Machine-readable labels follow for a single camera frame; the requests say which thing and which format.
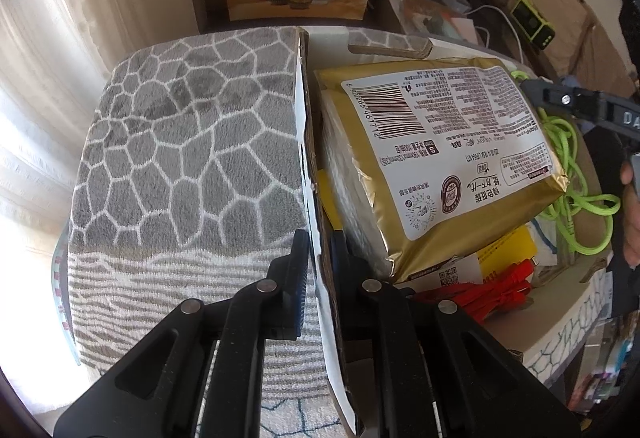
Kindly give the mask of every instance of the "curtain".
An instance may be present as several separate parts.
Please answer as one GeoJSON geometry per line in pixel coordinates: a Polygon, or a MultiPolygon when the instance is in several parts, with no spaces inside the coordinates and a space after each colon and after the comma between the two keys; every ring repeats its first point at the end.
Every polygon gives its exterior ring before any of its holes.
{"type": "Polygon", "coordinates": [[[197,33],[192,0],[0,0],[0,367],[35,414],[89,386],[51,256],[104,83],[127,53],[197,33]]]}

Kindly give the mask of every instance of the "gray patterned blanket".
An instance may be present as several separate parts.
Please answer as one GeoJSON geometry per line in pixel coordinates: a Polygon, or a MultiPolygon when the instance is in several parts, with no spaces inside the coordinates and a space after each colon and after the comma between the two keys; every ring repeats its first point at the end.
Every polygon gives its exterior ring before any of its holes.
{"type": "MultiPolygon", "coordinates": [[[[305,226],[296,42],[292,27],[208,34],[140,50],[114,70],[70,222],[70,304],[87,366],[105,371],[183,299],[231,297],[289,252],[305,226]]],[[[270,418],[289,407],[282,399],[327,394],[312,276],[306,294],[302,338],[267,345],[270,418]]],[[[338,425],[328,399],[315,406],[318,428],[338,425]]]]}

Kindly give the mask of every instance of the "human hand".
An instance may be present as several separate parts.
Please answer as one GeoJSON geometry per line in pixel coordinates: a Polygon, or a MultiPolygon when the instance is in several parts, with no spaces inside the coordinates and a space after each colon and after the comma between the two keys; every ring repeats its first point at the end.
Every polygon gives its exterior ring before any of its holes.
{"type": "Polygon", "coordinates": [[[625,245],[624,255],[627,264],[635,268],[640,264],[640,201],[636,195],[632,181],[634,170],[629,162],[622,164],[620,168],[620,180],[625,186],[622,195],[622,209],[625,215],[625,245]]]}

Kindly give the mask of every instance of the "qr code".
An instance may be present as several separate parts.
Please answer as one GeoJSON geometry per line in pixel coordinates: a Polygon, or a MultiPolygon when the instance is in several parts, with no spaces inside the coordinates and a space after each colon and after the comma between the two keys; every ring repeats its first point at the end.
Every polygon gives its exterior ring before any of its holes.
{"type": "Polygon", "coordinates": [[[458,278],[458,270],[455,266],[452,266],[448,270],[438,272],[440,277],[440,283],[443,286],[451,286],[452,284],[458,284],[460,282],[458,278]]]}

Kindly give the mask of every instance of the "oval logo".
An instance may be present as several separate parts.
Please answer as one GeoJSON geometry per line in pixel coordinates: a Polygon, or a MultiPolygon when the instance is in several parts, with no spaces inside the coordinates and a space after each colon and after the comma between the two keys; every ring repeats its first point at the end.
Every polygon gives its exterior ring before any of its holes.
{"type": "Polygon", "coordinates": [[[462,183],[457,176],[449,176],[442,183],[442,212],[449,214],[456,210],[462,196],[462,183]]]}

